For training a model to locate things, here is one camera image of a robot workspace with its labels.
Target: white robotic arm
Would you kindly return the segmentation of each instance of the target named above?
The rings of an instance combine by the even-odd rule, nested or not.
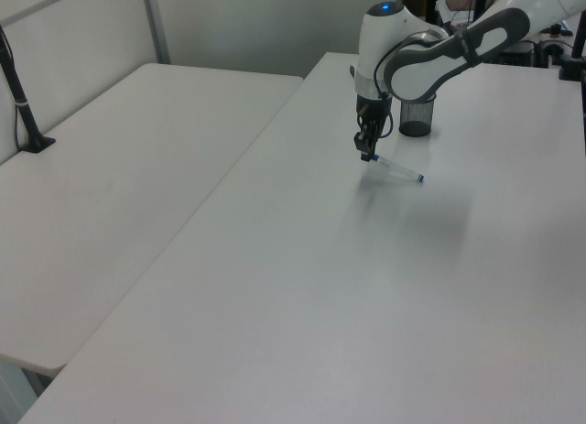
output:
[[[425,102],[453,76],[584,9],[586,0],[496,0],[475,23],[448,38],[401,5],[373,6],[364,16],[355,74],[361,132],[354,141],[362,158],[374,155],[392,97]]]

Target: white table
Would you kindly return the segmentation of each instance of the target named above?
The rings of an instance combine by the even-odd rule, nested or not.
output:
[[[58,372],[299,84],[146,65],[0,167],[0,358]]]
[[[446,83],[430,137],[379,147],[417,185],[360,161],[355,62],[325,56],[23,423],[583,424],[579,84]]]

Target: black cable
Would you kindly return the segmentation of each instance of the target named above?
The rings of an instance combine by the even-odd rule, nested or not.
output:
[[[15,55],[12,52],[12,48],[10,47],[10,42],[8,42],[8,38],[6,37],[6,33],[4,32],[2,25],[0,25],[0,36],[2,37],[2,41],[5,43],[6,48],[8,49],[8,53],[10,54],[10,60],[14,64],[15,63]]]
[[[546,43],[548,43],[548,42],[556,42],[556,43],[558,43],[558,44],[564,44],[564,45],[568,46],[569,48],[573,49],[573,46],[571,46],[571,45],[570,45],[570,44],[568,44],[567,42],[565,42],[565,41],[559,41],[559,40],[557,40],[557,39],[548,39],[547,41],[543,41],[543,42],[542,42],[542,44],[546,44]]]
[[[12,61],[12,64],[14,65],[15,55],[12,52],[12,48],[10,47],[10,42],[8,41],[8,38],[6,37],[6,33],[4,32],[2,25],[0,25],[0,37],[2,38],[2,41],[5,43],[6,48],[8,49],[8,53],[10,54],[10,60]],[[16,145],[16,151],[20,152],[20,145],[18,144],[18,107],[16,106],[16,104],[15,104],[15,145]]]
[[[377,80],[377,74],[378,74],[378,69],[381,67],[381,65],[383,65],[383,62],[385,61],[386,58],[389,57],[389,55],[391,53],[393,53],[396,49],[398,49],[398,47],[402,44],[403,42],[399,42],[398,44],[396,44],[394,47],[392,47],[387,53],[385,53],[385,55],[383,56],[383,58],[381,58],[381,60],[378,61],[378,63],[376,64],[376,67],[374,67],[374,86],[376,87],[376,91],[378,92],[378,97],[380,97],[383,102],[385,103],[385,107],[386,107],[386,115],[388,115],[389,119],[390,119],[390,129],[388,130],[388,133],[386,133],[384,136],[380,136],[378,138],[387,138],[391,135],[391,133],[393,132],[393,128],[395,127],[395,120],[393,120],[393,113],[391,112],[391,103],[393,102],[393,98],[391,97],[391,100],[387,103],[386,100],[388,99],[388,93],[387,92],[382,92],[381,91],[381,87],[378,84],[378,80]]]
[[[468,19],[470,19],[470,10],[472,9],[472,0],[467,0],[466,5],[468,6]],[[456,13],[453,15],[453,17],[450,20],[450,24],[460,12],[461,12],[461,10],[456,11]]]
[[[20,152],[20,145],[18,144],[18,107],[15,105],[15,145],[16,151]]]
[[[468,4],[468,20],[466,21],[466,26],[470,25],[470,13],[472,11],[472,0],[470,0],[470,3]]]

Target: marker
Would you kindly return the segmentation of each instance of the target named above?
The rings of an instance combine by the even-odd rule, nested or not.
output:
[[[417,183],[422,183],[423,179],[425,178],[423,175],[417,173],[416,171],[411,170],[411,169],[407,169],[407,168],[403,168],[401,165],[397,165],[397,163],[395,163],[387,158],[380,157],[377,154],[374,154],[371,157],[371,160],[377,162],[379,165],[382,165],[382,166],[389,168],[389,170],[393,170],[395,172],[403,174],[403,175],[407,176],[409,179],[416,181]]]

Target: black stand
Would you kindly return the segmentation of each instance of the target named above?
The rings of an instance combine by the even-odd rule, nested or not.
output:
[[[582,81],[582,74],[586,69],[586,63],[582,57],[584,50],[584,43],[586,42],[586,11],[582,12],[580,17],[580,25],[576,32],[576,40],[574,47],[571,50],[571,55],[563,55],[561,57],[561,69],[559,70],[559,78],[563,81]]]
[[[18,79],[18,75],[16,74],[15,64],[2,36],[0,36],[0,65],[2,65],[2,70],[8,81],[8,86],[15,98],[16,108],[18,108],[22,121],[28,132],[28,145],[22,147],[21,150],[38,154],[46,147],[50,147],[55,143],[55,139],[45,137],[38,131],[37,122],[35,122],[35,117],[33,116],[32,111],[30,111],[27,97],[25,96],[25,92]]]

